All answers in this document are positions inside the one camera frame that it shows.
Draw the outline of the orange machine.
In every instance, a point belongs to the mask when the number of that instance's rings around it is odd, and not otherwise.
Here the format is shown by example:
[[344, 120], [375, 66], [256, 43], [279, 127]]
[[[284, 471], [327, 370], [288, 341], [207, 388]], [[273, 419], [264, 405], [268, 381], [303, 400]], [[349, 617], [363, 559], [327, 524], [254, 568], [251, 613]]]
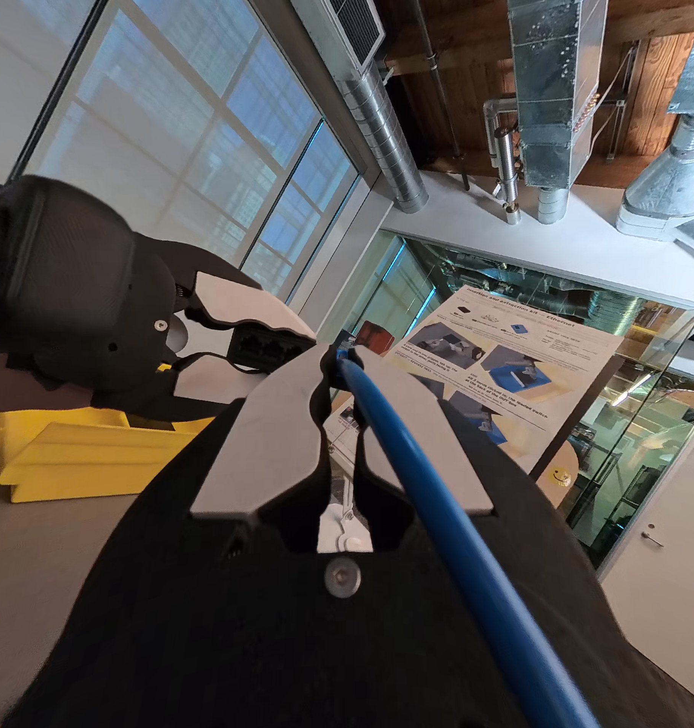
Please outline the orange machine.
[[378, 356], [383, 356], [393, 346], [394, 336], [379, 324], [364, 321], [356, 334], [354, 345], [362, 346]]

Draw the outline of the silver pipe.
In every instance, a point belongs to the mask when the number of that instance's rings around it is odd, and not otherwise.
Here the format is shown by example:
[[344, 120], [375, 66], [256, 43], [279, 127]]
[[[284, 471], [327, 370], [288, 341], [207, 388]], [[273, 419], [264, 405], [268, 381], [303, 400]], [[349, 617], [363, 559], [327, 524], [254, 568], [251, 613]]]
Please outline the silver pipe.
[[514, 133], [518, 131], [518, 121], [515, 119], [508, 125], [502, 125], [500, 118], [503, 115], [517, 114], [516, 107], [514, 97], [491, 98], [483, 105], [490, 162], [498, 174], [492, 196], [501, 203], [509, 225], [517, 225], [521, 221], [514, 151]]

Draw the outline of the silver corrugated ceiling duct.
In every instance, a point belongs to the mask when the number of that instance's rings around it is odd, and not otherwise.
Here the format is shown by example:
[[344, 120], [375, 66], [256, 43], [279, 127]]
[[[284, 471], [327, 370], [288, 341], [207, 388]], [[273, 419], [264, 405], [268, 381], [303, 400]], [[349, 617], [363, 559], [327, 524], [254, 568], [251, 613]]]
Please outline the silver corrugated ceiling duct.
[[624, 337], [645, 303], [645, 299], [636, 296], [611, 290], [596, 290], [591, 294], [588, 302], [585, 325]]

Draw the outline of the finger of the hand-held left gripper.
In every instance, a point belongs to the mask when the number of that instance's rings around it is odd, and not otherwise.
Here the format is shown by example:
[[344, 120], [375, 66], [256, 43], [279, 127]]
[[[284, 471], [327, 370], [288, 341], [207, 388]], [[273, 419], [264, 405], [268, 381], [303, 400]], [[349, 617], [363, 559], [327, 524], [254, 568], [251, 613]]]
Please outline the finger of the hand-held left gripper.
[[241, 324], [316, 340], [315, 332], [295, 311], [271, 293], [197, 270], [193, 292], [185, 305], [187, 341], [205, 341], [206, 330], [229, 331]]
[[226, 358], [201, 352], [179, 359], [172, 365], [175, 373], [173, 394], [188, 400], [236, 400], [247, 397], [267, 373], [241, 370]]

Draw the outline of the silver ventilation duct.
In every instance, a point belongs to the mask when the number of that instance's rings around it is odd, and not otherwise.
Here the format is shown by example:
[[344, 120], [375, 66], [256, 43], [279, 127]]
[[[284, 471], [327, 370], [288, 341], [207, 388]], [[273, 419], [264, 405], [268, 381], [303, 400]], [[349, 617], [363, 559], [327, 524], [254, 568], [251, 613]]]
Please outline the silver ventilation duct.
[[406, 214], [428, 191], [375, 61], [385, 29], [373, 1], [292, 1], [302, 25]]

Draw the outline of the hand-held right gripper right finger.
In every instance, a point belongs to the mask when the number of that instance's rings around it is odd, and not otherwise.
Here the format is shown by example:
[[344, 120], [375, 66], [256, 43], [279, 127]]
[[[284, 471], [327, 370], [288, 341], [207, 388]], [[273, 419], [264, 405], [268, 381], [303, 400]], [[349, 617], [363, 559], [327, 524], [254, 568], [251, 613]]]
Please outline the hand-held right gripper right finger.
[[489, 514], [492, 501], [443, 414], [442, 401], [420, 379], [367, 348], [355, 351], [461, 508], [470, 515]]

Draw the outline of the printed instruction sheet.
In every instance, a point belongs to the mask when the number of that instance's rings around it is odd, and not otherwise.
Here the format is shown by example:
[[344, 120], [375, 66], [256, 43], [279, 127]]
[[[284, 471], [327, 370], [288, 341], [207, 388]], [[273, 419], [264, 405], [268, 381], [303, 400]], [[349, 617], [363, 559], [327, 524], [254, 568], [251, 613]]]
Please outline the printed instruction sheet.
[[416, 377], [531, 473], [603, 390], [621, 342], [464, 286], [378, 363]]

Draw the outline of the rectangular silver duct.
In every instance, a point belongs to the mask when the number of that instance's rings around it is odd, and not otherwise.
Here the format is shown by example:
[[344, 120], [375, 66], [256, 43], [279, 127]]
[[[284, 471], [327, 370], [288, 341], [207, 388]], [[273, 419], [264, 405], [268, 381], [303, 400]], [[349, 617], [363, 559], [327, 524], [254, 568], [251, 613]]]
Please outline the rectangular silver duct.
[[591, 153], [608, 1], [507, 5], [524, 182], [550, 225]]

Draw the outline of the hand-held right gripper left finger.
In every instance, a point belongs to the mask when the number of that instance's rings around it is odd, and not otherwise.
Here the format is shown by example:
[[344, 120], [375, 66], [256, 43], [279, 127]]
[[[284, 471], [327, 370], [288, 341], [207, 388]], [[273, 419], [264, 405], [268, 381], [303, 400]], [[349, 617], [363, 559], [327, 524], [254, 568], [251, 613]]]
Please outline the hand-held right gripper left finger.
[[317, 472], [334, 360], [329, 344], [316, 344], [246, 397], [190, 508], [193, 517], [250, 518]]

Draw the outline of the yellow plastic bin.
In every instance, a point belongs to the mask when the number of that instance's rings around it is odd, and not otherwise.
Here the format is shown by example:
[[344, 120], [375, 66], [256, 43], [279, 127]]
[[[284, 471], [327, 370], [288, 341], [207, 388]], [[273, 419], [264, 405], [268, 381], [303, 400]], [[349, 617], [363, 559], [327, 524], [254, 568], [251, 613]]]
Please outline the yellow plastic bin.
[[133, 421], [96, 408], [0, 413], [0, 486], [14, 504], [139, 494], [212, 418]]

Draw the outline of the conical silver duct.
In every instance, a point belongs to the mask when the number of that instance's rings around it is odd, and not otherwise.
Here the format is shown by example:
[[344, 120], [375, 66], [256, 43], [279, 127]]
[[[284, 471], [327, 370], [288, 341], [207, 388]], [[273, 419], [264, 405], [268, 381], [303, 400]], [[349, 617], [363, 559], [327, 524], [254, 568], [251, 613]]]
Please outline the conical silver duct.
[[694, 255], [694, 44], [668, 111], [678, 115], [670, 144], [626, 188], [615, 227]]

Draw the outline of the black ethernet switch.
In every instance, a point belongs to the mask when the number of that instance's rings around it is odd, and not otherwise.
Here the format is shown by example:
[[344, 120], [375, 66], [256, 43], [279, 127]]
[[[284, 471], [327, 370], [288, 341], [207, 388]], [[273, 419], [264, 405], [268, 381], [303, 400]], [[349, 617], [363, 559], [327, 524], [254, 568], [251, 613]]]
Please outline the black ethernet switch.
[[233, 329], [226, 359], [236, 367], [270, 374], [314, 346], [315, 341], [306, 336], [241, 323]]

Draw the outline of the large paned window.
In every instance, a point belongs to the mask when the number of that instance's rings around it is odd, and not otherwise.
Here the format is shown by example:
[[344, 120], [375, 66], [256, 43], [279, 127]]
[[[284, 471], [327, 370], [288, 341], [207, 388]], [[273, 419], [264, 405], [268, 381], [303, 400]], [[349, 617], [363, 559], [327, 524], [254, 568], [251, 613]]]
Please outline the large paned window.
[[249, 2], [95, 2], [23, 173], [217, 254], [282, 301], [360, 174]]

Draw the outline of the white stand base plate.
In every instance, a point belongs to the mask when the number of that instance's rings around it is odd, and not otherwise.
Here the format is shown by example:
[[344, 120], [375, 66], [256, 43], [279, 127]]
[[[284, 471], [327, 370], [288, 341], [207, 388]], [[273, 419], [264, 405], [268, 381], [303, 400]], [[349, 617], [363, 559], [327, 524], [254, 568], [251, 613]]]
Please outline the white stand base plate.
[[342, 503], [331, 502], [319, 520], [319, 553], [372, 552], [373, 545], [366, 521], [358, 510], [346, 510]]

